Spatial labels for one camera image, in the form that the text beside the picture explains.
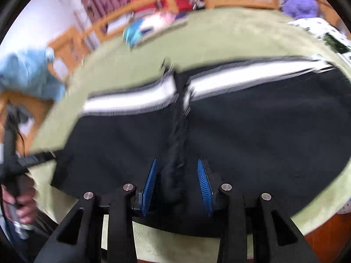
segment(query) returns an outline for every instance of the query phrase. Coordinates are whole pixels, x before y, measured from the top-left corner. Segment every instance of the toy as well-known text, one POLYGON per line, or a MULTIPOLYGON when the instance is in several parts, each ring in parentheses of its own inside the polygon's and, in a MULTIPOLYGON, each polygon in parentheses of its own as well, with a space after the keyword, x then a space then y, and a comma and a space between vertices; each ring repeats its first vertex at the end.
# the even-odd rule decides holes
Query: toy
POLYGON ((318 17, 316 0, 283 0, 283 13, 295 19, 318 17))
POLYGON ((188 16, 185 12, 157 12, 127 26, 123 32, 123 40, 132 48, 170 27, 185 24, 187 21, 188 16))

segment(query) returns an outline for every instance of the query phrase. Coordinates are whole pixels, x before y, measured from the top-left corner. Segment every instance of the light blue cloth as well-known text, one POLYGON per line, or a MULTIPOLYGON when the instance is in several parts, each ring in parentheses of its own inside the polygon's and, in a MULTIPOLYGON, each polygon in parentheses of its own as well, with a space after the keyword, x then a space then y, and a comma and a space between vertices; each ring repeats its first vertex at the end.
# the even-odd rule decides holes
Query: light blue cloth
POLYGON ((44 100, 61 99, 64 84, 47 68, 53 59, 51 48, 23 50, 0 59, 0 93, 10 89, 44 100))
POLYGON ((140 26, 142 25, 143 21, 143 18, 141 18, 127 26, 124 30, 124 42, 130 47, 135 46, 143 38, 143 32, 140 30, 140 26))

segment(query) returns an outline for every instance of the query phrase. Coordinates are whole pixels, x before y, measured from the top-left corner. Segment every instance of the black plastic bracket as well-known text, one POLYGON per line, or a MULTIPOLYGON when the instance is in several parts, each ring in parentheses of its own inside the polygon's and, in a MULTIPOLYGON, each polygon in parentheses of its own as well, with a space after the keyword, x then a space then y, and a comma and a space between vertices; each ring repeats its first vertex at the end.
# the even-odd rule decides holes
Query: black plastic bracket
POLYGON ((127 185, 130 185, 130 190, 126 191, 123 187, 118 188, 109 207, 108 263, 137 263, 131 207, 131 199, 135 196, 136 186, 127 185))
POLYGON ((93 220, 96 198, 94 194, 91 195, 92 197, 82 197, 78 200, 47 240, 34 263, 99 262, 101 254, 99 230, 102 229, 102 220, 93 220))
POLYGON ((280 208, 264 193, 253 212, 255 263, 318 263, 306 239, 280 208))
POLYGON ((246 263, 247 239, 243 195, 229 184, 219 187, 219 194, 227 199, 228 216, 226 229, 220 239, 217 263, 246 263))

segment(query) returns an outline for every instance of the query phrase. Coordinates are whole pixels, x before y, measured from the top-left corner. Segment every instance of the white stripe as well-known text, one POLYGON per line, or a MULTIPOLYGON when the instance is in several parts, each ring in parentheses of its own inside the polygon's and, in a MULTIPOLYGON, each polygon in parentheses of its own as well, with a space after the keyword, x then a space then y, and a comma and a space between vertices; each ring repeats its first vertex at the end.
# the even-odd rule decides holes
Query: white stripe
POLYGON ((83 106, 83 113, 132 111, 154 107, 167 102, 175 93, 173 76, 168 76, 150 89, 89 99, 83 106))
POLYGON ((327 72, 327 71, 330 71, 330 70, 333 70, 334 68, 330 68, 330 69, 326 69, 326 70, 320 70, 318 71, 318 73, 323 73, 323 72, 327 72))
POLYGON ((189 85, 192 98, 222 89, 238 87, 258 80, 270 80, 275 77, 304 70, 321 70, 331 67, 321 61, 294 61, 253 64, 245 67, 225 69, 217 73, 194 78, 189 85))

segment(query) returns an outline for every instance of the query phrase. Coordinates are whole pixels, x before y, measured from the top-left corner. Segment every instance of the red object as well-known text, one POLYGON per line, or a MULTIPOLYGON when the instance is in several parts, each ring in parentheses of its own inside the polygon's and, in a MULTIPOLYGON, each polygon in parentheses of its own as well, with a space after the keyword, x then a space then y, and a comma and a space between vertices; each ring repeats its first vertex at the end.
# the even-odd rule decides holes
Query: red object
MULTIPOLYGON (((193 9, 188 0, 175 0, 179 11, 190 11, 193 9)), ((161 0, 162 7, 168 7, 167 0, 161 0)))
POLYGON ((156 10, 158 10, 157 4, 156 3, 147 4, 145 6, 142 6, 140 8, 137 8, 137 9, 133 10, 133 12, 137 13, 137 12, 145 11, 145 10, 148 10, 148 9, 156 9, 156 10))

